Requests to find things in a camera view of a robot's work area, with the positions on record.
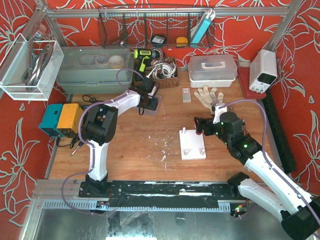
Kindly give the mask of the translucent spring bin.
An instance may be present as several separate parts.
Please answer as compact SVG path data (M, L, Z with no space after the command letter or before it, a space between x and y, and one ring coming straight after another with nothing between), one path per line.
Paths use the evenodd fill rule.
M137 112L140 116L152 116L155 117L159 110L159 105L161 103L162 96L161 95L155 95L150 105L146 108L139 108L138 106L134 107L133 110Z

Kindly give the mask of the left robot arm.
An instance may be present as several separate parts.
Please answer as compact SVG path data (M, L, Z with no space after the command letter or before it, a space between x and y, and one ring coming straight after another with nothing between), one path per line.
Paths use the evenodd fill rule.
M78 136L90 149L87 182L101 184L108 177L107 153L116 133L118 117L133 108L137 108L140 116L146 111L155 112L159 102L156 98L158 90L159 84L145 77L141 84L130 87L123 94L92 103L84 110L79 120Z

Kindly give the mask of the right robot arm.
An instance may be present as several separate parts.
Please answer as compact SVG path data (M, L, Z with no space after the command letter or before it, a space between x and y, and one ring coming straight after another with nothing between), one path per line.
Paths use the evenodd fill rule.
M258 185L239 172L228 179L231 194L252 200L277 218L293 240L306 240L320 228L320 199L299 187L268 156L262 146L244 132L242 120L233 112L214 118L194 118L196 133L217 136L230 155L254 172L269 187Z

